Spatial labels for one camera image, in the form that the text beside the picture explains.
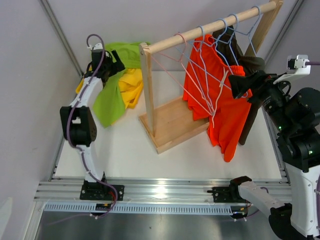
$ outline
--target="wall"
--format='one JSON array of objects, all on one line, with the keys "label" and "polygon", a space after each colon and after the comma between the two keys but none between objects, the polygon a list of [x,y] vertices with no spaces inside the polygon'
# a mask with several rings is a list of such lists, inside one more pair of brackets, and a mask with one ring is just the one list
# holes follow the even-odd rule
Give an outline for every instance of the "wall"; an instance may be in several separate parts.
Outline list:
[{"label": "wall", "polygon": [[[75,56],[82,69],[90,61],[90,55],[84,51],[86,37],[95,33],[102,36],[106,43],[157,41],[185,32],[199,25],[225,18],[231,13],[239,13],[254,5],[267,3],[268,0],[49,0],[59,23],[64,30]],[[265,57],[284,21],[291,12],[295,0],[284,0],[278,17],[260,49],[259,55]],[[256,19],[250,19],[239,25],[239,30],[248,31]],[[248,39],[240,38],[243,50],[249,44]],[[176,59],[175,50],[169,54]],[[166,58],[160,62],[169,70],[181,70],[181,66]]]},{"label": "wall", "polygon": [[[286,71],[287,57],[308,55],[310,61],[320,61],[319,25],[320,1],[305,0],[286,35],[279,44],[267,66],[269,73],[282,74]],[[320,90],[320,66],[312,66],[309,76],[292,83],[291,95],[301,88]]]},{"label": "wall", "polygon": [[2,239],[19,240],[62,136],[60,106],[80,78],[37,0],[0,9],[0,208],[13,198]]}]

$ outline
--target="table surface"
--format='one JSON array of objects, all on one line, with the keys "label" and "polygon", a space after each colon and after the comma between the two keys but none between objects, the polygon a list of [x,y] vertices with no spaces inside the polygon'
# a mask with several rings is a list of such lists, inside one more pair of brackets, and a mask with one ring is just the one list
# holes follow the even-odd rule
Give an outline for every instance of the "table surface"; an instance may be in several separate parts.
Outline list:
[{"label": "table surface", "polygon": [[[183,84],[184,72],[173,71],[171,74]],[[152,73],[152,83],[155,106],[164,104],[183,93],[183,89],[163,71]],[[145,98],[142,93],[135,109],[127,109],[112,126],[103,128],[93,116],[97,125],[95,147],[98,160],[103,163],[107,177],[216,180],[247,175],[257,181],[281,179],[261,109],[246,144],[244,146],[238,144],[231,162],[224,162],[220,147],[211,145],[206,132],[157,154],[138,119],[138,115],[145,111]],[[65,141],[55,176],[83,177],[84,175],[85,170],[78,153]]]}]

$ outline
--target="yellow cloth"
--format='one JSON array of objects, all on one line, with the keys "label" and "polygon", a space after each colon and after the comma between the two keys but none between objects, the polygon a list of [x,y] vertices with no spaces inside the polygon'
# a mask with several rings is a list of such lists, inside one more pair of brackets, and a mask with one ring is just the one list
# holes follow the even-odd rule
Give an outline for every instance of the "yellow cloth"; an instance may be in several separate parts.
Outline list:
[{"label": "yellow cloth", "polygon": [[127,68],[118,84],[125,108],[133,109],[137,105],[144,88],[141,69]]}]

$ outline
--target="black garment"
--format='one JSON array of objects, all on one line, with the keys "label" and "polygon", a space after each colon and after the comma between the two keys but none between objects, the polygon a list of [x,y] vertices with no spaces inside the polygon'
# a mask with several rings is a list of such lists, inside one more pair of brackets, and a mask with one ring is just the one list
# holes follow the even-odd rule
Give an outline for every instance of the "black garment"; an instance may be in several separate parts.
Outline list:
[{"label": "black garment", "polygon": [[[225,28],[215,31],[212,36],[215,39],[218,39],[218,37],[223,34],[225,31]],[[233,26],[228,27],[227,31],[225,34],[223,34],[219,40],[223,42],[218,42],[217,43],[217,51],[219,51],[225,59],[227,60],[227,63],[229,66],[232,65],[237,65],[237,62],[240,66],[243,67],[244,73],[246,76],[250,76],[254,72],[258,70],[265,70],[265,61],[261,57],[256,57],[256,56],[244,56],[243,52],[241,51],[241,48],[239,47],[236,39],[236,35],[234,34],[232,39],[231,39],[231,44],[226,44],[229,42],[232,34],[234,32]],[[256,116],[258,114],[258,110],[261,107],[261,104],[253,103],[251,104],[249,114],[246,118],[245,124],[242,129],[241,136],[239,138],[239,143],[241,145],[244,145],[246,143],[247,137],[249,135],[249,132],[252,128],[252,125],[254,124],[254,121],[256,119]]]}]

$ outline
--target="red cloth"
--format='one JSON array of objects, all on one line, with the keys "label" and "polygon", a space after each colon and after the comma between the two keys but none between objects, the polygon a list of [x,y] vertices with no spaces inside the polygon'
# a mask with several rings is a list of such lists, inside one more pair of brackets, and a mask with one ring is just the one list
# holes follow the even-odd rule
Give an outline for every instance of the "red cloth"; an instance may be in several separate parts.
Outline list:
[{"label": "red cloth", "polygon": [[[203,37],[199,37],[196,38],[195,41],[202,41],[202,39]],[[210,34],[207,34],[204,38],[204,41],[205,43],[212,45],[215,40]],[[201,46],[201,43],[195,42],[194,46],[198,50]],[[204,69],[204,64],[200,58],[200,51],[197,52],[195,48],[193,48],[191,51],[190,59]],[[224,76],[224,69],[225,71],[229,71],[224,81],[225,85],[230,87],[228,78],[229,75],[232,74],[230,68],[234,75],[245,75],[242,66],[230,66],[229,68],[227,65],[225,65],[217,54],[215,46],[210,47],[203,43],[201,51],[201,56],[205,63],[206,71],[209,74],[221,81]],[[189,61],[186,69],[197,85],[199,85],[197,81],[198,77],[204,95],[206,96],[206,98],[208,98],[205,71],[203,71],[191,61]],[[209,97],[212,101],[213,108],[215,108],[215,102],[220,92],[220,82],[218,82],[208,74],[207,80]],[[187,74],[185,75],[184,88],[210,112],[206,101],[202,99],[201,93]],[[187,101],[189,109],[192,110],[194,121],[198,119],[208,118],[210,116],[192,97],[189,96],[186,91],[184,91],[183,93],[183,100]],[[234,99],[232,97],[231,90],[225,86],[223,87],[222,94],[217,102],[214,124],[212,122],[212,117],[210,116],[207,134],[213,146],[219,145],[221,147],[221,153],[224,154],[225,162],[230,162],[235,155],[238,140],[246,122],[250,110],[250,105],[251,104],[247,102],[246,98]]]}]

